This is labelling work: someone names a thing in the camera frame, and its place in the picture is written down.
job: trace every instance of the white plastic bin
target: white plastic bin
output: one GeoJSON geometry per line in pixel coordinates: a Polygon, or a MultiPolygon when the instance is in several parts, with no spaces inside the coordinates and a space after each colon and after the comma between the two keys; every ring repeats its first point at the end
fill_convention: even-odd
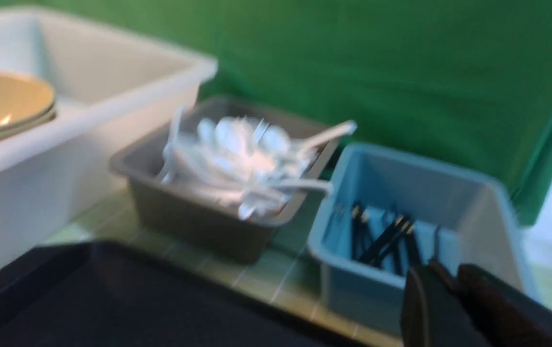
{"type": "Polygon", "coordinates": [[[0,268],[124,182],[109,157],[191,107],[214,59],[37,7],[0,11],[0,70],[56,88],[54,121],[0,142],[0,268]]]}

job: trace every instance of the black utensil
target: black utensil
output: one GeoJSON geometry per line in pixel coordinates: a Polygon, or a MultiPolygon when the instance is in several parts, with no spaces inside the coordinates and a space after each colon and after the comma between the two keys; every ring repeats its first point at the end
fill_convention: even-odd
{"type": "Polygon", "coordinates": [[[397,235],[393,238],[393,240],[388,244],[387,248],[382,251],[379,255],[377,255],[377,258],[375,259],[376,262],[382,262],[383,259],[385,259],[386,256],[388,256],[390,253],[393,253],[393,250],[398,247],[399,242],[401,239],[408,233],[411,233],[413,231],[413,221],[406,218],[406,217],[399,217],[401,220],[401,228],[397,231],[397,235]]]}
{"type": "Polygon", "coordinates": [[[400,259],[400,247],[398,244],[393,249],[393,272],[396,275],[402,276],[402,260],[400,259]]]}
{"type": "Polygon", "coordinates": [[[358,250],[366,250],[372,243],[372,233],[368,225],[368,213],[361,202],[351,207],[351,259],[357,260],[358,250]]]}
{"type": "Polygon", "coordinates": [[[375,241],[370,246],[370,248],[368,248],[368,250],[366,250],[364,254],[362,254],[359,261],[365,264],[369,264],[370,261],[372,261],[372,259],[374,259],[377,254],[379,254],[379,252],[381,252],[381,250],[390,243],[393,237],[397,235],[397,233],[401,231],[401,229],[406,226],[407,223],[408,219],[402,216],[398,217],[395,221],[392,222],[392,224],[390,224],[390,226],[388,226],[387,229],[385,229],[385,231],[383,231],[383,233],[378,237],[377,241],[375,241]]]}

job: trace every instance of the black tray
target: black tray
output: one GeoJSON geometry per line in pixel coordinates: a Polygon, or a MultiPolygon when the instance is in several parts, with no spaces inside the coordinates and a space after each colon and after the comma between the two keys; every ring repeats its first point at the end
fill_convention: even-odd
{"type": "Polygon", "coordinates": [[[0,347],[362,346],[110,242],[36,248],[0,270],[0,347]]]}

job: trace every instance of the gray plastic bin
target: gray plastic bin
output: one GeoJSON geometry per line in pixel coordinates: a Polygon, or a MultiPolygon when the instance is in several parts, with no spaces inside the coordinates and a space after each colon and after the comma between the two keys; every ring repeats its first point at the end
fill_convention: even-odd
{"type": "MultiPolygon", "coordinates": [[[[284,128],[293,138],[306,138],[328,128],[273,108],[250,105],[230,97],[217,97],[197,105],[184,115],[180,130],[195,132],[203,118],[217,122],[223,117],[237,116],[264,118],[270,124],[284,128]]],[[[239,220],[236,209],[225,208],[155,180],[163,165],[162,148],[167,137],[168,125],[163,125],[122,149],[110,161],[115,173],[128,178],[141,222],[149,228],[174,234],[236,261],[257,261],[273,233],[293,219],[306,193],[298,191],[278,215],[239,220]]],[[[338,140],[330,141],[320,150],[305,178],[319,177],[338,143],[338,140]]]]}
{"type": "Polygon", "coordinates": [[[384,230],[381,216],[395,203],[417,219],[423,261],[432,257],[434,228],[440,225],[438,256],[452,273],[461,263],[477,264],[535,298],[509,196],[494,178],[359,144],[344,149],[332,182],[335,193],[322,201],[308,239],[321,263],[321,301],[329,310],[400,334],[405,277],[395,275],[387,260],[383,270],[351,260],[350,209],[356,200],[370,212],[373,237],[384,230]]]}

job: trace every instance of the bowl rim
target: bowl rim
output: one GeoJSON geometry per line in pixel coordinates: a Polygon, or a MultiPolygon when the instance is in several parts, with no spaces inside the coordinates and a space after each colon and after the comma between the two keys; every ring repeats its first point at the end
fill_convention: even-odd
{"type": "Polygon", "coordinates": [[[0,77],[25,81],[28,83],[37,83],[43,86],[44,88],[46,88],[46,90],[48,90],[51,93],[51,101],[46,107],[43,107],[40,111],[35,112],[34,114],[24,117],[18,121],[11,121],[6,125],[1,125],[0,132],[11,130],[12,128],[20,127],[27,123],[31,123],[32,121],[36,121],[40,117],[44,117],[47,114],[49,114],[51,112],[51,109],[54,108],[55,98],[57,96],[55,93],[55,88],[53,87],[53,85],[51,85],[49,82],[45,81],[44,79],[40,79],[39,77],[31,76],[26,73],[11,72],[11,71],[0,71],[0,77]]]}

